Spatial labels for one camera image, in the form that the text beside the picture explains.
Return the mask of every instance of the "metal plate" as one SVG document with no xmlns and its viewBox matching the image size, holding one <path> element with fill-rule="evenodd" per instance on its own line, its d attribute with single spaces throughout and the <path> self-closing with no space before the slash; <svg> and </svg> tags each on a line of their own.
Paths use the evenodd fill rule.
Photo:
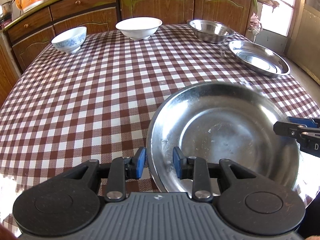
<svg viewBox="0 0 320 240">
<path fill-rule="evenodd" d="M 299 166 L 296 141 L 276 135 L 273 124 L 286 116 L 267 98 L 243 85 L 204 82 L 171 95 L 154 114 L 147 135 L 147 158 L 158 188 L 191 193 L 179 180 L 172 149 L 217 163 L 228 158 L 281 185 L 293 187 Z M 216 179 L 212 191 L 219 194 Z"/>
<path fill-rule="evenodd" d="M 289 65 L 278 54 L 250 41 L 230 41 L 229 49 L 241 63 L 253 71 L 268 76 L 286 76 Z"/>
</svg>

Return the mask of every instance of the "wooden cabinet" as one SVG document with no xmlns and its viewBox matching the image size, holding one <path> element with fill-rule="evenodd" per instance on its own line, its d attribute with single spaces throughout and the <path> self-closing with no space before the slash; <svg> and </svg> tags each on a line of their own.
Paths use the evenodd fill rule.
<svg viewBox="0 0 320 240">
<path fill-rule="evenodd" d="M 61 0 L 50 6 L 53 20 L 93 7 L 115 3 L 116 0 Z"/>
<path fill-rule="evenodd" d="M 0 108 L 18 80 L 0 33 Z"/>
<path fill-rule="evenodd" d="M 54 24 L 56 35 L 78 26 L 87 27 L 87 34 L 108 32 L 116 29 L 117 12 L 115 7 L 105 8 Z"/>
<path fill-rule="evenodd" d="M 28 18 L 17 23 L 8 30 L 8 35 L 11 42 L 16 41 L 20 37 L 31 33 L 37 28 L 52 21 L 49 7 L 45 7 L 38 12 L 30 15 Z"/>
<path fill-rule="evenodd" d="M 194 0 L 120 0 L 123 19 L 155 17 L 163 24 L 183 24 L 193 18 Z"/>
<path fill-rule="evenodd" d="M 54 29 L 52 26 L 50 26 L 12 46 L 12 49 L 23 71 L 26 70 L 31 62 L 40 54 L 40 52 L 51 42 L 54 37 Z"/>
<path fill-rule="evenodd" d="M 245 35 L 251 0 L 195 0 L 194 19 L 218 21 Z"/>
</svg>

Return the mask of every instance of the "drawer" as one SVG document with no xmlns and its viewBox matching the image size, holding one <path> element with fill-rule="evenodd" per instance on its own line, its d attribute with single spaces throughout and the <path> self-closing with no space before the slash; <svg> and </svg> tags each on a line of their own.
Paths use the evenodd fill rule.
<svg viewBox="0 0 320 240">
<path fill-rule="evenodd" d="M 62 0 L 50 6 L 53 20 L 77 13 L 92 7 L 115 3 L 116 0 Z"/>
<path fill-rule="evenodd" d="M 43 8 L 37 11 L 21 22 L 17 23 L 15 26 L 8 30 L 8 35 L 10 41 L 13 43 L 20 37 L 31 33 L 35 29 L 49 23 L 52 21 L 51 13 L 49 7 Z"/>
</svg>

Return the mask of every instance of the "cabinet door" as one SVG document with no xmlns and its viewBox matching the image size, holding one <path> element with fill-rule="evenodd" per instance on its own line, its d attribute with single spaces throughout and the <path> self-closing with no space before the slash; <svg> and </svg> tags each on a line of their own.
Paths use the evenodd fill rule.
<svg viewBox="0 0 320 240">
<path fill-rule="evenodd" d="M 78 26 L 87 27 L 87 34 L 93 34 L 115 30 L 116 23 L 117 12 L 116 8 L 112 7 L 69 18 L 56 23 L 53 27 L 56 35 Z"/>
<path fill-rule="evenodd" d="M 16 78 L 6 61 L 4 49 L 0 44 L 0 108 L 16 83 Z"/>
<path fill-rule="evenodd" d="M 251 0 L 195 0 L 194 19 L 218 21 L 245 35 Z"/>
<path fill-rule="evenodd" d="M 23 71 L 55 37 L 52 26 L 45 28 L 12 46 Z"/>
<path fill-rule="evenodd" d="M 120 0 L 122 19 L 155 17 L 163 24 L 183 24 L 193 17 L 194 0 Z"/>
</svg>

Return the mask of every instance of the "table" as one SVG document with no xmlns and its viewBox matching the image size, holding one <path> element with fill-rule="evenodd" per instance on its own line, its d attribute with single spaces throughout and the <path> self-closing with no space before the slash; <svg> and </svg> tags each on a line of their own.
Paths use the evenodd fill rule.
<svg viewBox="0 0 320 240">
<path fill-rule="evenodd" d="M 227 41 L 232 39 L 245 40 L 237 33 Z M 227 43 L 202 42 L 186 25 L 161 26 L 141 41 L 119 31 L 88 35 L 69 55 L 48 45 L 0 111 L 0 199 L 6 199 L 0 221 L 17 230 L 10 213 L 22 190 L 88 159 L 108 163 L 133 156 L 168 96 L 211 80 L 250 82 L 289 116 L 320 116 L 292 76 L 255 73 L 232 56 Z M 320 177 L 319 160 L 303 155 L 301 161 L 296 190 L 307 205 L 319 190 L 313 181 Z M 152 190 L 147 165 L 140 180 L 127 183 L 128 192 Z"/>
</svg>

